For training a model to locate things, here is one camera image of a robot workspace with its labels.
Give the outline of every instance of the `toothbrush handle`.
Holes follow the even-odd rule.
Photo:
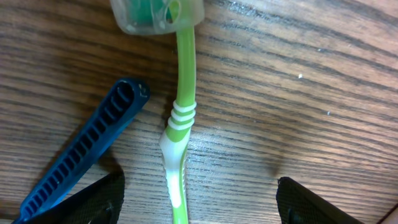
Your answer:
[[[174,102],[168,126],[160,137],[159,145],[167,187],[173,206],[174,223],[188,223],[187,198],[185,195],[185,160],[191,127],[195,120],[196,103],[181,107]]]
[[[188,223],[187,198],[185,194],[185,159],[190,130],[179,142],[173,142],[166,131],[160,137],[167,187],[173,206],[174,223]]]

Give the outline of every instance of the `wooden surface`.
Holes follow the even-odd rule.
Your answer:
[[[205,7],[187,163],[191,222],[280,223],[282,176],[362,222],[380,220],[398,202],[397,1]],[[108,0],[0,1],[3,217],[18,214],[121,77],[145,80],[152,98],[72,193],[118,162],[127,178],[119,223],[171,223],[157,141],[176,92],[174,35],[122,33]]]

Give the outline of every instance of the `clear plastic cap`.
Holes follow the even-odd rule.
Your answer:
[[[128,34],[167,34],[205,18],[203,0],[111,0],[119,27]]]

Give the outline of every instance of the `green toothbrush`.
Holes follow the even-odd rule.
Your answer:
[[[196,56],[193,26],[204,18],[202,0],[111,0],[119,26],[128,34],[177,31],[178,88],[159,145],[173,206],[174,223],[188,223],[185,160],[195,120]]]

